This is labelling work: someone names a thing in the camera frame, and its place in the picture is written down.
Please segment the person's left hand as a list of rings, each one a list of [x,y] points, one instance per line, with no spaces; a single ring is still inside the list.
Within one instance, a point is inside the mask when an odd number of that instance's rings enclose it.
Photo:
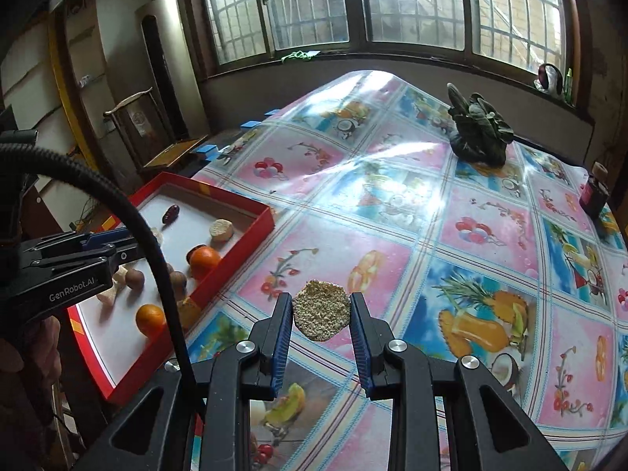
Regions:
[[[51,316],[27,330],[19,350],[2,339],[1,377],[17,378],[25,365],[34,365],[37,369],[34,385],[48,396],[51,386],[62,373],[61,356],[57,349],[60,330],[60,321]]]

